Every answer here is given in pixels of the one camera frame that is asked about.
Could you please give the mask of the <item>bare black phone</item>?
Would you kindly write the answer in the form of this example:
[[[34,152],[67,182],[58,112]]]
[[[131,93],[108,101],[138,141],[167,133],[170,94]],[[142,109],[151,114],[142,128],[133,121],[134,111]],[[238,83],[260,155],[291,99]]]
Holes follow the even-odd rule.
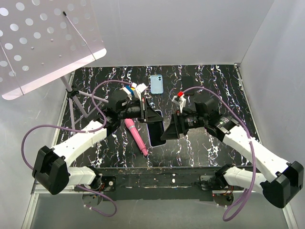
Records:
[[[192,76],[182,76],[182,89],[185,95],[194,95],[194,89],[185,92],[186,89],[194,87],[194,79]]]

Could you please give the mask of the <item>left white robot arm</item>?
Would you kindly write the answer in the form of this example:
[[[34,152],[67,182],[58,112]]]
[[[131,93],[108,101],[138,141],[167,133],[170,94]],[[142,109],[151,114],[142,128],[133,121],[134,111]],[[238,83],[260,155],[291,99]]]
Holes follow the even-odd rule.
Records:
[[[72,162],[91,146],[115,132],[124,119],[155,124],[163,117],[146,98],[128,98],[116,91],[101,108],[103,115],[85,126],[63,143],[51,148],[43,146],[37,154],[32,176],[51,194],[57,195],[67,186],[83,185],[96,191],[102,186],[102,175],[93,167],[72,167]]]

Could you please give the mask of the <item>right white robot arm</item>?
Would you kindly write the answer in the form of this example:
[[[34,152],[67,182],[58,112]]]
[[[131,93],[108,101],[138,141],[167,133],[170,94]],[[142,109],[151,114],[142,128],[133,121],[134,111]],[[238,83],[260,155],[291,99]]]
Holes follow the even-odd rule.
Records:
[[[162,140],[179,139],[190,129],[203,127],[207,133],[248,159],[252,171],[224,165],[215,175],[201,182],[207,190],[228,189],[230,186],[251,188],[262,194],[277,208],[284,208],[303,188],[304,167],[297,161],[288,162],[251,138],[246,129],[232,116],[221,114],[216,101],[195,98],[195,110],[186,108],[184,94],[179,92],[172,102],[179,106],[172,114]]]

